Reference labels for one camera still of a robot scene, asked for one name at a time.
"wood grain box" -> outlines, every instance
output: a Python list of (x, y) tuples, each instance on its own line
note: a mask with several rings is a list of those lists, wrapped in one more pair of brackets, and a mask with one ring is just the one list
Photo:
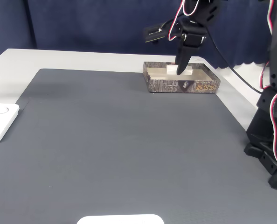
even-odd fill
[(215, 93), (220, 79), (204, 64), (189, 63), (190, 76), (167, 75), (166, 65), (174, 63), (144, 62), (143, 75), (149, 92)]

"white wire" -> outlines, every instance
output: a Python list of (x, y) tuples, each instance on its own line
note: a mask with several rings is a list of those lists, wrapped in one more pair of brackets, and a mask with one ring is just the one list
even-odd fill
[(270, 2), (269, 2), (269, 8), (268, 8), (268, 13), (267, 13), (267, 23), (268, 23), (271, 35), (272, 35), (272, 23), (271, 23), (270, 14), (271, 14), (271, 11), (272, 11), (273, 3), (274, 3), (274, 0), (270, 0)]
[(200, 1), (200, 0), (197, 1), (196, 5), (195, 5), (195, 7), (194, 7), (194, 10), (193, 10), (190, 14), (187, 14), (187, 13), (185, 12), (185, 9), (184, 9), (185, 0), (182, 0), (182, 2), (181, 2), (181, 4), (180, 4), (180, 7), (179, 7), (179, 9), (178, 9), (178, 12), (177, 12), (177, 14), (176, 14), (176, 16), (175, 16), (175, 18), (174, 18), (174, 21), (173, 21), (173, 23), (172, 23), (172, 26), (171, 26), (171, 28), (170, 28), (170, 31), (169, 31), (169, 33), (168, 33), (168, 40), (169, 40), (169, 41), (172, 41), (173, 39), (176, 38), (176, 36), (174, 36), (174, 37), (171, 38), (171, 33), (172, 33), (173, 27), (174, 27), (174, 25), (175, 25), (175, 23), (176, 23), (176, 20), (177, 20), (177, 18), (178, 18), (179, 12), (181, 11), (181, 8), (183, 9), (184, 15), (190, 16), (190, 15), (192, 15), (192, 14), (195, 13), (195, 11), (196, 11), (196, 9), (197, 9), (197, 7), (198, 7), (198, 5), (199, 5), (199, 1)]
[[(274, 0), (270, 0), (270, 2), (269, 2), (269, 8), (268, 8), (268, 13), (267, 13), (267, 23), (268, 23), (268, 27), (269, 27), (271, 35), (272, 35), (273, 27), (272, 27), (272, 22), (271, 22), (270, 14), (272, 12), (273, 3), (274, 3)], [(263, 67), (263, 69), (261, 71), (261, 75), (259, 77), (259, 83), (260, 83), (260, 88), (261, 89), (266, 89), (268, 87), (268, 86), (265, 86), (265, 87), (262, 86), (262, 83), (263, 83), (262, 79), (263, 79), (264, 71), (265, 71), (265, 68), (267, 67), (268, 63), (269, 62), (267, 62), (266, 65)]]
[(176, 14), (176, 16), (175, 16), (175, 18), (174, 18), (174, 21), (173, 21), (172, 26), (171, 26), (171, 28), (170, 28), (170, 31), (169, 31), (169, 33), (168, 33), (168, 40), (169, 40), (169, 41), (172, 41), (173, 39), (176, 38), (176, 36), (174, 36), (174, 37), (171, 38), (171, 32), (172, 32), (173, 27), (174, 27), (174, 25), (175, 25), (175, 23), (176, 23), (176, 20), (177, 20), (177, 17), (178, 17), (178, 15), (179, 15), (179, 12), (181, 11), (181, 7), (183, 6), (183, 1), (184, 1), (184, 0), (182, 0), (182, 2), (181, 2), (181, 4), (180, 4), (180, 7), (179, 7), (179, 9), (178, 9), (178, 11), (177, 11), (177, 14)]
[(187, 14), (187, 13), (185, 12), (185, 8), (184, 8), (184, 6), (185, 6), (185, 0), (183, 0), (183, 6), (182, 6), (182, 7), (183, 7), (183, 13), (184, 13), (184, 15), (190, 16), (190, 15), (194, 14), (195, 11), (196, 11), (196, 9), (197, 9), (197, 7), (198, 7), (199, 1), (200, 1), (200, 0), (197, 1), (196, 5), (195, 5), (195, 7), (194, 7), (194, 10), (193, 10), (190, 14)]
[(275, 96), (271, 100), (270, 119), (271, 119), (272, 126), (273, 126), (273, 154), (274, 154), (274, 157), (277, 161), (277, 125), (275, 123), (274, 116), (273, 116), (273, 107), (274, 107), (276, 99), (277, 99), (277, 94), (275, 94)]

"gray table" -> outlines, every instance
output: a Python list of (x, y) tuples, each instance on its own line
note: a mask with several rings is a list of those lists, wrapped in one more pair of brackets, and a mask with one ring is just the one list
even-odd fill
[(17, 103), (0, 142), (0, 224), (277, 222), (277, 191), (215, 94), (151, 94), (139, 73), (40, 70)]

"white block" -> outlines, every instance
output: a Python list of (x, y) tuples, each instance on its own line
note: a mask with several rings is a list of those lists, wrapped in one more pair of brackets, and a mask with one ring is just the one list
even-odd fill
[(164, 224), (157, 215), (86, 216), (77, 224)]
[[(176, 75), (177, 74), (177, 68), (178, 65), (177, 64), (168, 64), (166, 66), (166, 73), (168, 75)], [(193, 68), (191, 66), (187, 66), (186, 69), (184, 70), (184, 72), (181, 75), (184, 76), (190, 76), (193, 73)]]
[(0, 104), (0, 141), (17, 117), (19, 106), (16, 104)]

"black cable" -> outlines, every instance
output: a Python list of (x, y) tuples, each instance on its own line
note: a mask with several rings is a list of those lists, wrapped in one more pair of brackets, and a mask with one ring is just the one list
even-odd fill
[(208, 36), (209, 36), (209, 38), (211, 39), (211, 41), (212, 41), (212, 43), (213, 43), (213, 45), (214, 45), (214, 47), (215, 47), (215, 49), (217, 50), (217, 52), (219, 53), (219, 55), (222, 57), (222, 59), (224, 60), (224, 62), (228, 65), (228, 67), (249, 87), (249, 88), (251, 88), (253, 91), (255, 91), (255, 92), (257, 92), (257, 93), (259, 93), (259, 94), (262, 94), (262, 92), (260, 92), (259, 90), (257, 90), (256, 88), (254, 88), (253, 86), (251, 86), (248, 82), (246, 82), (245, 80), (244, 80), (244, 78), (242, 78), (233, 68), (232, 68), (232, 66), (229, 64), (229, 62), (224, 58), (224, 56), (222, 55), (222, 53), (219, 51), (219, 49), (218, 49), (218, 47), (217, 47), (217, 45), (215, 44), (215, 42), (214, 42), (214, 40), (213, 40), (213, 38), (212, 38), (212, 36), (211, 36), (211, 34), (210, 34), (210, 31), (209, 31), (209, 29), (208, 29), (208, 27), (206, 27), (206, 29), (207, 29), (207, 32), (208, 32)]

